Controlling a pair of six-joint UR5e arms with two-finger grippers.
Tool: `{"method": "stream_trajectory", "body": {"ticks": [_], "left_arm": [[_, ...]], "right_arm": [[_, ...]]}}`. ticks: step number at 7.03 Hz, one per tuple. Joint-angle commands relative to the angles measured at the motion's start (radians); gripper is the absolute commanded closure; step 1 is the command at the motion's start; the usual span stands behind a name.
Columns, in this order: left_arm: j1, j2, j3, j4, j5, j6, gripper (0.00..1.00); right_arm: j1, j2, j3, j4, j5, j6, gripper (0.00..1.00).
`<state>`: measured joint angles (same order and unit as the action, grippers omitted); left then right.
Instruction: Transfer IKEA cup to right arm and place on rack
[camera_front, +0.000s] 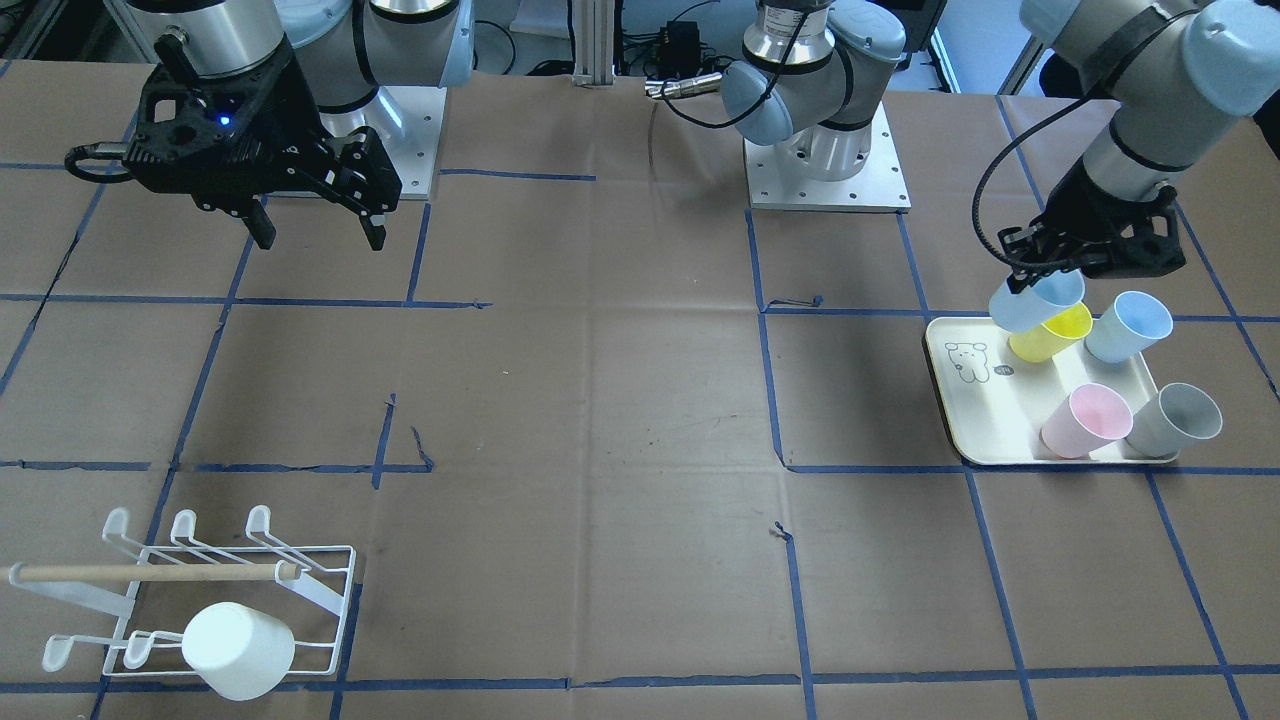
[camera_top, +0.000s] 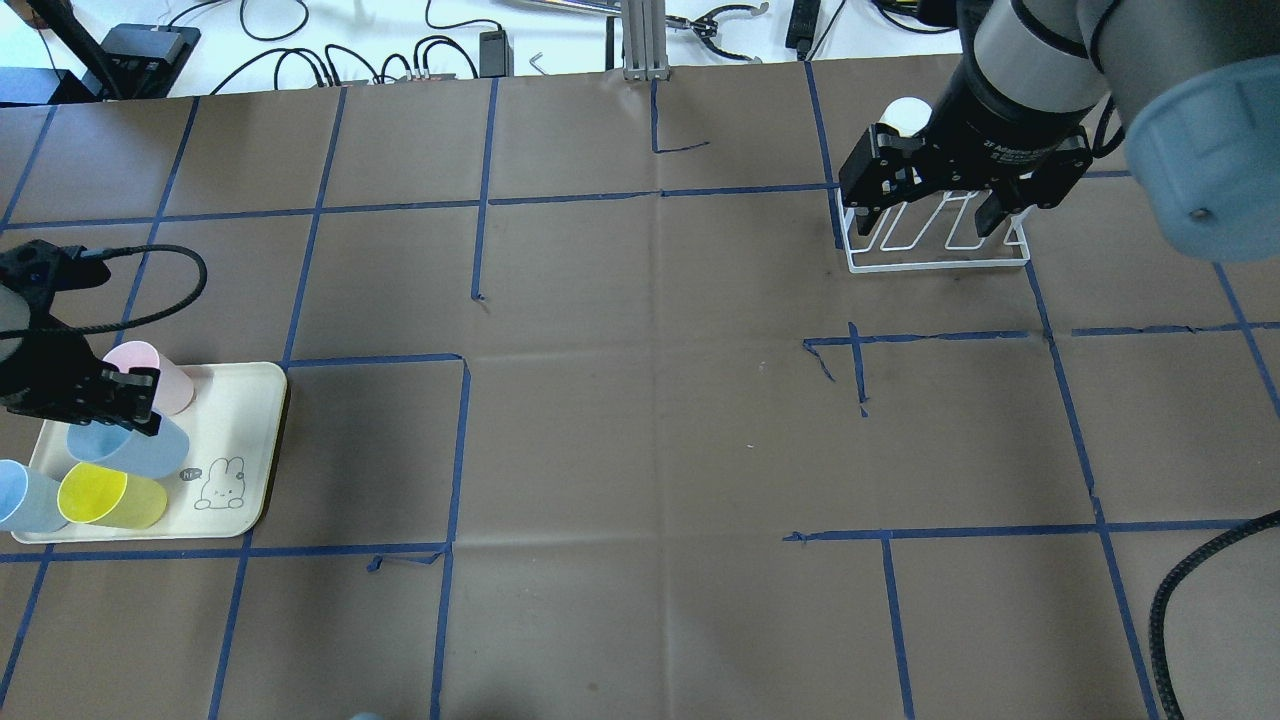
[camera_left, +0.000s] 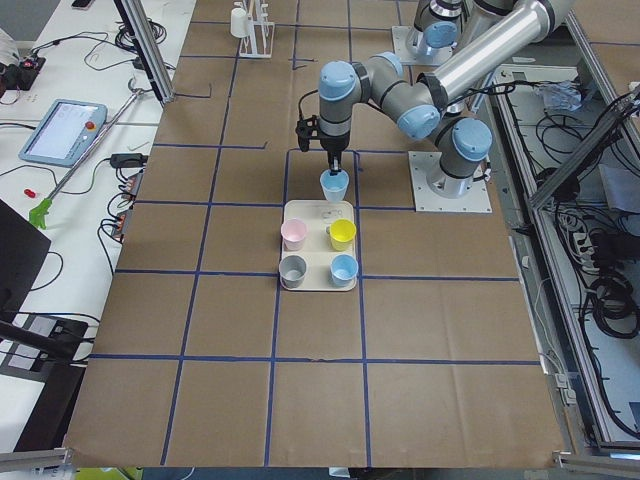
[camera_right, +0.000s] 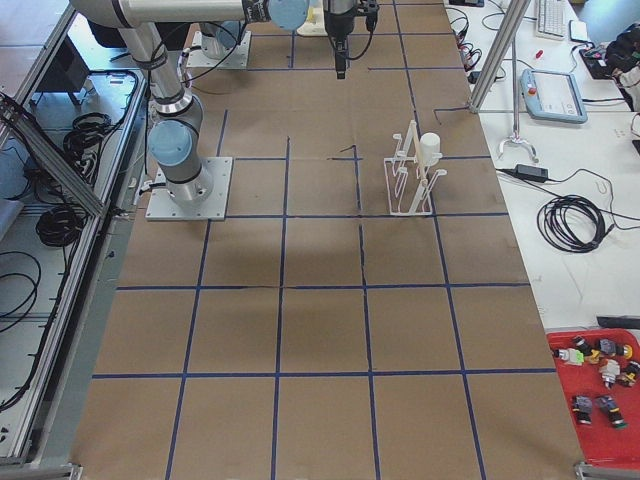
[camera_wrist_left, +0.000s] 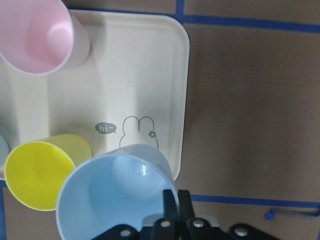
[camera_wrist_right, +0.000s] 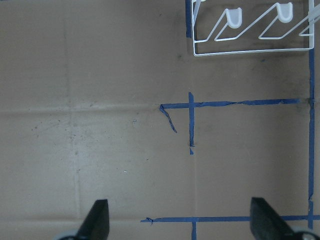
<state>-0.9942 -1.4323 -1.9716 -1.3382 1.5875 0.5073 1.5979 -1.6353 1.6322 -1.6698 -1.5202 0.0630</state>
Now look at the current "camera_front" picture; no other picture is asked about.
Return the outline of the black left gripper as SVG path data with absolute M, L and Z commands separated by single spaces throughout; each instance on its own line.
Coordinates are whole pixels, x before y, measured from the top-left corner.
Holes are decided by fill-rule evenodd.
M 1075 269 L 1094 279 L 1137 279 L 1183 268 L 1175 199 L 1171 184 L 1149 201 L 1116 199 L 1093 182 L 1083 160 L 1075 161 L 1033 225 L 997 233 L 998 255 L 1011 269 L 1006 287 L 1020 293 Z

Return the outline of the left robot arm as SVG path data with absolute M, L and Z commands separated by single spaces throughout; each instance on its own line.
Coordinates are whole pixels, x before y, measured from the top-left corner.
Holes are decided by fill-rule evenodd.
M 869 1 L 760 1 L 719 82 L 730 124 L 760 146 L 815 129 L 861 138 L 905 50 Z M 1117 101 L 1043 211 L 984 249 L 1014 297 L 1070 272 L 1094 279 L 1181 268 L 1175 182 L 1277 92 L 1275 1 L 1024 1 L 1021 23 Z

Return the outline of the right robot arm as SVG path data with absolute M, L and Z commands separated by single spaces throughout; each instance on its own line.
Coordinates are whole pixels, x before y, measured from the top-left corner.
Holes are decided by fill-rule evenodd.
M 182 195 L 244 223 L 260 249 L 276 231 L 271 193 L 311 193 L 358 218 L 369 246 L 406 193 L 417 131 L 393 87 L 449 88 L 474 59 L 470 1 L 127 1 L 157 60 L 120 142 L 72 149 L 65 168 L 116 161 L 114 181 Z

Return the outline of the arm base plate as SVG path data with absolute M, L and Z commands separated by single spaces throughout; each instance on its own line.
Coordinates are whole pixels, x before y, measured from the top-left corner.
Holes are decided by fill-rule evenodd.
M 403 200 L 429 200 L 436 177 L 436 155 L 445 119 L 447 90 L 435 87 L 380 87 L 361 108 L 334 113 L 323 108 L 320 118 L 333 135 L 351 135 L 367 126 L 375 129 L 402 181 Z
M 823 126 L 782 143 L 742 142 L 748 195 L 755 209 L 905 213 L 913 206 L 884 105 L 869 126 Z

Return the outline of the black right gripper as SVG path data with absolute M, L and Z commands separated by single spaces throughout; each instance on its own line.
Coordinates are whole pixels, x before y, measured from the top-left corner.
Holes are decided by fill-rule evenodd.
M 319 123 L 270 122 L 273 193 L 314 193 L 358 215 L 374 252 L 387 242 L 387 213 L 401 200 L 402 183 L 381 136 L 360 126 L 346 136 L 333 136 Z M 250 237 L 270 250 L 276 228 L 260 197 L 244 199 L 239 210 Z

